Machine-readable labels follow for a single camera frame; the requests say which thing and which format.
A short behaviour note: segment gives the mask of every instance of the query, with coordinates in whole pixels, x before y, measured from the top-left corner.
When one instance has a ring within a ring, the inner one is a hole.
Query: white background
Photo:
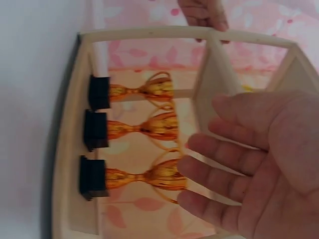
[[[55,142],[83,0],[0,0],[0,238],[50,236]]]

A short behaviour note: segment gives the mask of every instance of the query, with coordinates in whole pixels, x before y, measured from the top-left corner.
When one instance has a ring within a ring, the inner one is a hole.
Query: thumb
[[[231,97],[219,95],[213,98],[212,105],[223,120],[267,134],[287,104],[302,95],[296,92],[242,93]]]
[[[224,6],[221,0],[208,1],[210,25],[218,31],[227,31],[229,28]]]

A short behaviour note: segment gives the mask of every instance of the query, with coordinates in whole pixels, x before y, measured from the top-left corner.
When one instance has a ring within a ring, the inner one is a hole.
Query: wooden frame
[[[217,32],[206,27],[166,26],[152,28],[96,30],[81,34],[82,43],[74,65],[60,128],[53,183],[53,239],[99,239],[97,203],[87,202],[77,191],[79,156],[87,154],[82,142],[83,112],[88,109],[89,76],[97,72],[92,44],[99,41],[138,38],[199,38],[207,41],[205,56],[192,90],[177,90],[177,97],[189,97],[197,116],[199,130],[210,133],[207,120],[216,113],[210,105],[218,93],[244,92],[220,40],[242,41],[288,49],[279,69],[265,91],[303,89],[319,91],[319,76],[305,54],[292,41],[262,34],[234,31]],[[224,238],[220,233],[212,238]]]

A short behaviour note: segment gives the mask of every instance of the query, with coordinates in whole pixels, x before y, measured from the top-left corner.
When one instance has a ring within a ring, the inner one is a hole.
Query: hand
[[[241,203],[229,206],[191,191],[178,203],[197,217],[247,239],[319,236],[319,97],[306,93],[218,96],[209,130],[258,149],[196,134],[188,147],[236,170],[235,175],[190,156],[181,174]]]
[[[228,22],[221,0],[178,0],[188,25],[228,30]]]

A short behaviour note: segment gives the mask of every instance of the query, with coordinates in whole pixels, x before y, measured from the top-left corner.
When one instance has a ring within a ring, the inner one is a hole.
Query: black plastic holder
[[[107,114],[86,110],[83,137],[90,152],[95,148],[109,147]]]
[[[109,196],[105,186],[105,168],[104,160],[89,160],[85,156],[81,156],[79,191],[87,201],[97,197]]]
[[[89,104],[93,111],[110,108],[110,77],[91,75],[89,86]]]

